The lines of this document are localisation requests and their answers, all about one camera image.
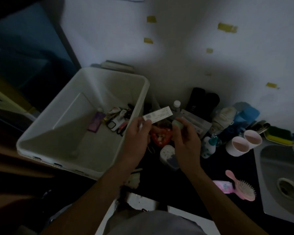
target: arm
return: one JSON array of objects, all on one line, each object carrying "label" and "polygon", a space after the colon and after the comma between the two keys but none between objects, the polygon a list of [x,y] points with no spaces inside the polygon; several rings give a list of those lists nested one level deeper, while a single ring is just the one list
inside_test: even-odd
[{"label": "arm", "polygon": [[129,126],[119,160],[81,198],[44,229],[42,235],[96,233],[120,187],[145,154],[151,121],[145,121],[140,132],[139,121],[143,119],[136,118]]},{"label": "arm", "polygon": [[177,120],[184,125],[182,131],[177,126],[173,126],[177,161],[196,189],[220,234],[267,235],[205,174],[200,167],[201,142],[194,127],[185,120]]}]

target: drain strainer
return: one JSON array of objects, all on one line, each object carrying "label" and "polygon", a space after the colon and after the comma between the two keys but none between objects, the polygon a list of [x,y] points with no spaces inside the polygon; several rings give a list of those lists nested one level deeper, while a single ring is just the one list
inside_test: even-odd
[{"label": "drain strainer", "polygon": [[280,191],[280,193],[288,198],[289,200],[294,200],[294,182],[286,179],[286,178],[280,178],[277,181],[277,186]]}]

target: white bottle cap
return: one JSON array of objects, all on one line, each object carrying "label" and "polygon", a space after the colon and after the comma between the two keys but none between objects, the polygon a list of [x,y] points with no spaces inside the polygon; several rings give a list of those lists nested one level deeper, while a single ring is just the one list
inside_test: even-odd
[{"label": "white bottle cap", "polygon": [[175,101],[173,103],[173,106],[176,107],[176,108],[179,108],[181,106],[181,102],[180,101]]}]

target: sink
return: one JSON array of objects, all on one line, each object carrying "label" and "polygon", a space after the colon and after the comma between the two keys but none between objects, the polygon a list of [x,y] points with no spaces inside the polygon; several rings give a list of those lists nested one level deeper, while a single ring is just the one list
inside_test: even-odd
[{"label": "sink", "polygon": [[294,223],[294,151],[264,140],[254,149],[264,212]]}]

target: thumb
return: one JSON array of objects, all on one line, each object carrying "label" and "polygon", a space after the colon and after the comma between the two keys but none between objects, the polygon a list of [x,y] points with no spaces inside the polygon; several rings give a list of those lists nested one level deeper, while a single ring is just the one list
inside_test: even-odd
[{"label": "thumb", "polygon": [[181,130],[178,126],[173,125],[173,134],[172,138],[174,141],[175,146],[182,146],[183,145],[183,140],[182,140],[182,135],[181,135]]},{"label": "thumb", "polygon": [[142,129],[141,129],[141,131],[139,133],[143,134],[143,135],[148,135],[149,131],[151,130],[151,125],[152,125],[151,120],[146,120],[143,123],[143,127],[142,127]]}]

